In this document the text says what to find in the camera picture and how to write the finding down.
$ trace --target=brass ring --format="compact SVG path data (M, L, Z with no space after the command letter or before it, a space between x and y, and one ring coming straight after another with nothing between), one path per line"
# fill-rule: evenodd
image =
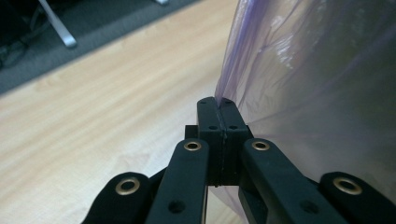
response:
M122 185L125 183L133 183L134 186L131 187L130 189L123 189ZM135 193L139 189L139 187L140 187L140 182L136 177L128 177L120 181L120 183L116 186L116 192L119 195L129 195Z
M270 145L268 145L267 143L264 143L264 142L260 142L260 141L253 142L253 143L251 144L251 146L252 146L254 149L257 149L257 150L260 150L260 151L264 151L264 150L270 149Z
M342 185L342 183L348 183L353 188L346 188ZM345 178L345 177L336 177L332 183L335 185L336 188L343 191L344 193L351 194L351 195L359 195L363 192L361 186L357 185L355 181Z
M196 151L201 149L202 145L199 142L188 142L184 144L184 148L186 148L188 151Z

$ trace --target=gray carpet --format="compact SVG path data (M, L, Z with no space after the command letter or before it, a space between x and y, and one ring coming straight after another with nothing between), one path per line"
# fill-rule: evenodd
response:
M150 0L80 0L62 10L55 9L78 45L67 49L44 22L43 31L27 41L27 49L14 45L8 60L20 58L1 68L0 94L195 1L170 0L168 5L160 6Z

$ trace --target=translucent plastic bag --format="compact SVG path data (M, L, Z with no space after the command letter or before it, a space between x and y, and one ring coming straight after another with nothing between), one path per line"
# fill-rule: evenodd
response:
M307 177L346 172L396 203L395 1L241 0L221 97Z

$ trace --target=wooden floor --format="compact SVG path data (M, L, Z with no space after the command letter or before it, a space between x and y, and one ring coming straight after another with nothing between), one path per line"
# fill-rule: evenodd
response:
M0 98L0 223L79 223L113 176L169 162L214 94L236 0L205 0ZM207 223L241 223L209 195Z

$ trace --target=plastic bag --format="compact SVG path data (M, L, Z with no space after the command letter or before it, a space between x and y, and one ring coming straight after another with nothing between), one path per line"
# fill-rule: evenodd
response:
M305 176L396 203L395 1L241 0L215 95Z

